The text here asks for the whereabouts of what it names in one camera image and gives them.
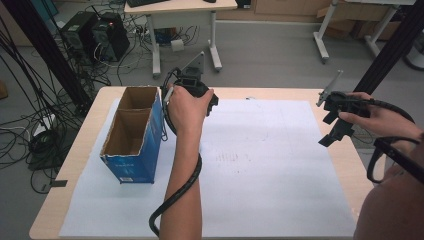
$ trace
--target desk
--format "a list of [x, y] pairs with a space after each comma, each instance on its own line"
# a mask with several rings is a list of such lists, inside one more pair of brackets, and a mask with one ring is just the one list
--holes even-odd
[[[331, 126], [322, 122], [327, 114], [322, 108], [316, 107], [319, 89], [277, 89], [277, 88], [214, 88], [221, 99], [256, 99], [274, 100], [306, 100], [317, 119], [322, 135], [331, 130]], [[87, 163], [97, 135], [105, 121], [111, 104], [115, 98], [122, 96], [125, 87], [102, 88], [82, 127], [72, 148], [56, 178], [57, 181], [67, 180], [66, 187], [56, 187], [50, 190], [30, 230], [32, 239], [59, 239], [59, 232], [64, 222], [73, 191]], [[328, 148], [337, 176], [340, 180], [347, 202], [352, 210], [355, 221], [362, 203], [372, 189], [372, 184], [366, 178], [366, 171], [349, 138], [334, 143]]]
[[[398, 5], [413, 5], [415, 3], [415, 0], [346, 0], [346, 2], [393, 5], [389, 9], [389, 11], [387, 11], [384, 18], [378, 24], [376, 31], [371, 36], [366, 35], [364, 37], [367, 46], [370, 48], [370, 50], [374, 54], [374, 57], [376, 57], [380, 53], [380, 49], [377, 47], [375, 42], [377, 41], [380, 34], [383, 32], [384, 28], [390, 22], [393, 15], [395, 15], [398, 9]], [[323, 63], [325, 63], [330, 58], [330, 56], [328, 55], [327, 49], [325, 48], [324, 42], [322, 41], [322, 37], [325, 33], [325, 30], [327, 29], [327, 26], [331, 20], [331, 17], [333, 16], [334, 11], [336, 10], [337, 3], [338, 3], [338, 0], [333, 0], [331, 2], [330, 7], [328, 8], [327, 14], [325, 15], [325, 18], [321, 24], [319, 31], [313, 33], [314, 39], [318, 46], [319, 52], [321, 54], [321, 60]]]
[[135, 8], [125, 5], [124, 11], [129, 14], [146, 14], [150, 38], [152, 40], [153, 77], [160, 75], [160, 51], [154, 29], [192, 25], [211, 25], [209, 49], [217, 71], [222, 69], [218, 50], [215, 45], [216, 11], [237, 8], [234, 0], [219, 0], [208, 3], [203, 0], [172, 0]]

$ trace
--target black electronic device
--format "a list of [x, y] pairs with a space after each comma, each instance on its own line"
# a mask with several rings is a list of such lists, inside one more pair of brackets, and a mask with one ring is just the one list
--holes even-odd
[[100, 61], [118, 62], [128, 49], [127, 31], [118, 13], [104, 13], [93, 26], [92, 32], [98, 44], [96, 56]]
[[252, 0], [236, 0], [237, 8], [248, 9], [252, 5]]
[[60, 30], [65, 41], [73, 49], [84, 50], [87, 54], [90, 47], [95, 45], [91, 28], [98, 22], [94, 12], [78, 12]]
[[[172, 94], [172, 91], [169, 91], [167, 86], [171, 76], [177, 77], [177, 79], [174, 81], [175, 85], [184, 87], [194, 97], [202, 97], [209, 90], [209, 88], [201, 81], [201, 76], [204, 69], [204, 55], [204, 52], [201, 52], [182, 70], [176, 67], [168, 73], [164, 84], [161, 87], [163, 100], [162, 105], [165, 107], [165, 109], [170, 94]], [[218, 105], [218, 101], [218, 97], [214, 94], [211, 101], [209, 102], [206, 116], [209, 116], [213, 106]], [[164, 111], [164, 117], [168, 123], [168, 126], [175, 133], [172, 122], [167, 118], [167, 111]]]
[[158, 2], [165, 2], [168, 0], [127, 0], [128, 6], [130, 7], [139, 7], [144, 6], [148, 4], [158, 3]]
[[94, 52], [94, 48], [90, 47], [88, 50], [74, 49], [69, 54], [76, 64], [80, 66], [92, 66], [94, 63], [92, 52]]
[[[327, 124], [331, 124], [334, 120], [336, 120], [339, 116], [339, 112], [348, 112], [361, 117], [370, 117], [370, 112], [368, 111], [369, 105], [374, 105], [397, 112], [409, 121], [414, 122], [413, 118], [403, 109], [393, 104], [375, 99], [365, 100], [346, 95], [343, 92], [333, 91], [324, 99], [324, 101], [324, 110], [329, 111], [327, 116], [325, 116], [323, 119], [323, 121]], [[325, 135], [319, 141], [319, 143], [325, 147], [328, 147], [334, 141], [341, 141], [345, 135], [351, 137], [354, 133], [352, 127], [352, 123], [338, 119], [330, 133]]]

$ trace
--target table leg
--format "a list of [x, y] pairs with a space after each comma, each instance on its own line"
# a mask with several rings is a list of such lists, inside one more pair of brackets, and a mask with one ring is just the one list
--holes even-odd
[[222, 69], [221, 60], [219, 59], [218, 49], [215, 45], [215, 30], [216, 30], [216, 11], [211, 12], [211, 39], [209, 40], [209, 49], [211, 51], [213, 65], [216, 71]]
[[390, 22], [393, 15], [395, 15], [398, 8], [398, 5], [393, 5], [390, 10], [387, 11], [386, 16], [384, 16], [383, 20], [378, 23], [377, 30], [371, 36], [365, 35], [364, 37], [365, 42], [367, 43], [367, 46], [371, 49], [371, 52], [374, 54], [374, 57], [377, 57], [377, 55], [380, 53], [380, 49], [377, 47], [377, 44], [375, 44], [375, 42], [377, 41], [380, 34], [383, 32], [384, 28]]
[[322, 63], [325, 63], [330, 56], [328, 55], [327, 49], [325, 48], [324, 42], [322, 41], [322, 36], [324, 36], [324, 32], [327, 29], [328, 23], [333, 16], [334, 11], [336, 10], [338, 0], [333, 0], [330, 4], [330, 7], [327, 10], [327, 14], [325, 15], [324, 21], [321, 24], [319, 32], [314, 32], [314, 39], [318, 46], [319, 53], [321, 54]]
[[159, 44], [156, 43], [155, 30], [152, 15], [147, 15], [147, 25], [149, 27], [150, 39], [152, 41], [152, 58], [153, 58], [153, 78], [160, 76], [160, 49]]

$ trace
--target blue printed box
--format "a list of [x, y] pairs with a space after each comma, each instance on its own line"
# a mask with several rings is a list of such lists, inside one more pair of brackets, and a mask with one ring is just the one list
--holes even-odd
[[157, 87], [127, 87], [100, 158], [120, 183], [154, 183], [162, 137]]

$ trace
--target floor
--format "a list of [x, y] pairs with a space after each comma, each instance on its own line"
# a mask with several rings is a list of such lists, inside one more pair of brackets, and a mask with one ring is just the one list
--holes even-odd
[[[56, 21], [67, 22], [77, 11], [86, 9], [89, 4], [60, 3], [57, 6], [60, 13], [56, 16]], [[139, 18], [136, 21], [143, 26], [143, 20]], [[110, 63], [113, 67], [103, 76], [107, 77], [112, 85], [122, 83], [125, 86], [159, 86], [167, 71], [176, 66], [185, 66], [199, 52], [204, 51], [206, 65], [202, 80], [209, 87], [322, 89], [330, 83], [338, 70], [343, 70], [344, 74], [337, 83], [336, 90], [353, 90], [373, 61], [370, 51], [362, 40], [324, 37], [330, 59], [326, 64], [322, 64], [312, 35], [312, 32], [318, 29], [317, 24], [219, 21], [216, 43], [223, 69], [218, 73], [213, 69], [207, 48], [209, 28], [200, 27], [195, 35], [193, 29], [186, 28], [188, 35], [193, 36], [190, 46], [180, 52], [173, 52], [169, 47], [161, 48], [162, 75], [159, 79], [152, 78], [149, 61], [151, 56], [138, 45], [134, 45], [133, 51], [124, 59], [119, 71], [116, 68], [117, 63]], [[130, 41], [131, 48], [134, 38], [130, 38]], [[41, 76], [49, 78], [44, 62], [32, 47], [20, 47], [19, 51]], [[33, 102], [34, 94], [25, 82], [21, 70], [2, 49], [0, 54], [10, 64], [12, 72]], [[0, 63], [0, 69], [1, 79], [9, 92], [9, 97], [0, 100], [0, 127], [26, 126], [26, 122], [3, 124], [20, 119], [23, 115], [30, 115], [33, 110], [5, 64]], [[424, 109], [419, 104], [424, 102], [423, 77], [423, 72], [413, 70], [403, 61], [399, 61], [373, 95], [377, 99], [402, 107], [415, 118], [418, 125], [424, 126]], [[102, 86], [98, 83], [95, 85], [96, 88]], [[6, 148], [11, 139], [14, 138], [2, 132], [1, 148]], [[356, 146], [365, 161], [369, 157], [369, 146], [358, 142]], [[22, 156], [24, 148], [25, 146], [15, 144], [10, 151], [12, 156], [0, 158], [0, 167]], [[45, 190], [49, 183], [49, 179], [46, 180], [42, 172], [32, 175], [33, 172], [28, 169], [25, 161], [0, 170], [0, 239], [30, 239], [29, 229], [46, 196], [36, 193], [32, 186]]]

